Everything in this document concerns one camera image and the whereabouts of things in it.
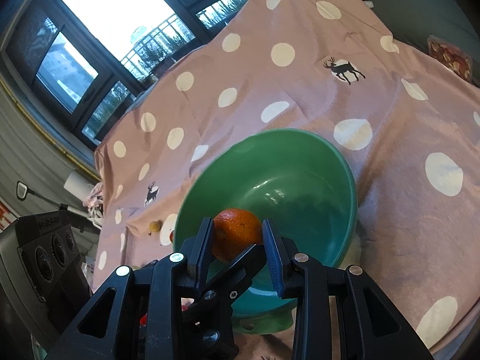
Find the pink polka dot blanket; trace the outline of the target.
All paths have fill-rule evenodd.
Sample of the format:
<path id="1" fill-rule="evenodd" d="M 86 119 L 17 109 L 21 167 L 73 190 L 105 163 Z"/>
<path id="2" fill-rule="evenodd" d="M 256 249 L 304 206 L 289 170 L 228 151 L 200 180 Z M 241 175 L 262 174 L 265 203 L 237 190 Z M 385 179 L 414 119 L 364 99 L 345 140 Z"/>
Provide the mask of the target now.
<path id="1" fill-rule="evenodd" d="M 479 316 L 479 90 L 361 0 L 249 0 L 123 116 L 94 154 L 94 285 L 168 254 L 200 172 L 272 128 L 339 148 L 360 201 L 353 256 L 432 352 L 452 348 Z"/>

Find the black speaker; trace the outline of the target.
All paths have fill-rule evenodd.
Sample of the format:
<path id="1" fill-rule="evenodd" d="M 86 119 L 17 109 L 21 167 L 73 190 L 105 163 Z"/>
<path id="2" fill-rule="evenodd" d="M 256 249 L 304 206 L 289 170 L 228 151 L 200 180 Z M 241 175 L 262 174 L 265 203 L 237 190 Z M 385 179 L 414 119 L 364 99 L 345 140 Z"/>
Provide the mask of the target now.
<path id="1" fill-rule="evenodd" d="M 1 233 L 1 288 L 50 350 L 92 295 L 66 211 L 18 218 Z"/>

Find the small tan fruit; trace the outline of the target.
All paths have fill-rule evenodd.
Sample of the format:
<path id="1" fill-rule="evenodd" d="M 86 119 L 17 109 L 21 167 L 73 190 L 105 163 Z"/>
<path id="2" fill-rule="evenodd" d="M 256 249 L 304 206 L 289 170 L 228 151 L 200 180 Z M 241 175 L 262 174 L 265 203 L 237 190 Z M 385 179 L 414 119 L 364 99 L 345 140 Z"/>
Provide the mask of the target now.
<path id="1" fill-rule="evenodd" d="M 152 221 L 149 223 L 148 229 L 149 233 L 159 233 L 162 227 L 162 223 L 159 221 Z"/>

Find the large orange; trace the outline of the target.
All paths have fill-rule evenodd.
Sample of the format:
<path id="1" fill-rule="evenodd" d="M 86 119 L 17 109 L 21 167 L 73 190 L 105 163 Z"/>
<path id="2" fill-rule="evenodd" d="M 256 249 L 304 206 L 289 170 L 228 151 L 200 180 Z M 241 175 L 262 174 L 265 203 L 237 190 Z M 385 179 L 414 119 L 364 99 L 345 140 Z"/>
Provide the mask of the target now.
<path id="1" fill-rule="evenodd" d="M 262 244 L 262 223 L 250 211 L 229 208 L 214 219 L 213 255 L 222 263 L 232 262 L 247 246 Z"/>

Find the green bowl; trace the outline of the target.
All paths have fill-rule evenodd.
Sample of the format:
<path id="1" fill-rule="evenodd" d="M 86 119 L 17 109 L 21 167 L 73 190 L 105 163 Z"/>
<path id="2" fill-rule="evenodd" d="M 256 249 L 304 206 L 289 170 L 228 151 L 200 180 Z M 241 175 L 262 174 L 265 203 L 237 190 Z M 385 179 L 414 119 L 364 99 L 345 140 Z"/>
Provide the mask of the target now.
<path id="1" fill-rule="evenodd" d="M 272 219 L 282 236 L 323 265 L 341 265 L 356 230 L 356 183 L 341 152 L 300 129 L 250 136 L 217 157 L 193 183 L 176 220 L 173 247 L 224 209 Z"/>

